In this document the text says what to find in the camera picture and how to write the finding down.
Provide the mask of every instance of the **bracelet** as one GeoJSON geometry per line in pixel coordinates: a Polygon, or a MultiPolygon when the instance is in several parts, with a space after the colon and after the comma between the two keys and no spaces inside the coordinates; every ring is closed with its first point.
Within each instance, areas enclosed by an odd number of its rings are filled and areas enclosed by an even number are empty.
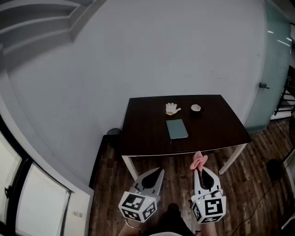
{"type": "Polygon", "coordinates": [[[133,229],[135,229],[135,230],[140,230],[140,228],[135,228],[135,227],[131,226],[131,225],[127,222],[127,220],[125,220],[125,222],[126,222],[126,224],[127,224],[130,228],[133,228],[133,229]]]}

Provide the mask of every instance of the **white glove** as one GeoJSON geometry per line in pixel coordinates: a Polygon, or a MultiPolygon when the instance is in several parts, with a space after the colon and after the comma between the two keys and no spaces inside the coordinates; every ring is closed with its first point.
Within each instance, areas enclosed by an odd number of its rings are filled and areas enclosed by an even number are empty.
{"type": "Polygon", "coordinates": [[[172,116],[181,110],[181,108],[176,109],[176,107],[177,107],[177,104],[174,104],[174,103],[166,104],[166,114],[169,116],[172,116]]]}

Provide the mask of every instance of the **pink cloth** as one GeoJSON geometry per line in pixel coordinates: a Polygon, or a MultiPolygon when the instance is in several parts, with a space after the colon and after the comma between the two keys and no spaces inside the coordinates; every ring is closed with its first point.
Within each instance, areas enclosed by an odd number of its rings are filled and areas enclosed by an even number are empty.
{"type": "Polygon", "coordinates": [[[201,173],[201,177],[202,177],[203,165],[207,160],[208,160],[208,156],[207,155],[203,156],[202,153],[200,151],[198,151],[195,153],[194,161],[192,164],[190,164],[189,168],[191,170],[198,168],[201,173]]]}

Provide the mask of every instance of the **dark wooden tabletop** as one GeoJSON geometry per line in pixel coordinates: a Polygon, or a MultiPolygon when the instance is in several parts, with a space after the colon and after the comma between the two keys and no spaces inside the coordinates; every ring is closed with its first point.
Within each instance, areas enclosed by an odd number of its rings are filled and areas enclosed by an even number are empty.
{"type": "Polygon", "coordinates": [[[221,95],[130,98],[120,137],[121,155],[189,153],[251,142],[244,126],[221,95]],[[167,103],[181,110],[165,113],[167,103]],[[190,107],[198,104],[202,112],[190,107]],[[166,120],[182,119],[188,138],[170,141],[166,120]]]}

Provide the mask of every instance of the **teal notebook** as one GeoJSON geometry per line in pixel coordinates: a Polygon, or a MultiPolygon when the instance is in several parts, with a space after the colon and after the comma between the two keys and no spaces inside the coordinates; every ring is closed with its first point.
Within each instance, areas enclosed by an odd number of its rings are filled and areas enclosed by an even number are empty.
{"type": "Polygon", "coordinates": [[[183,120],[166,120],[170,139],[187,138],[189,135],[183,124],[183,120]]]}

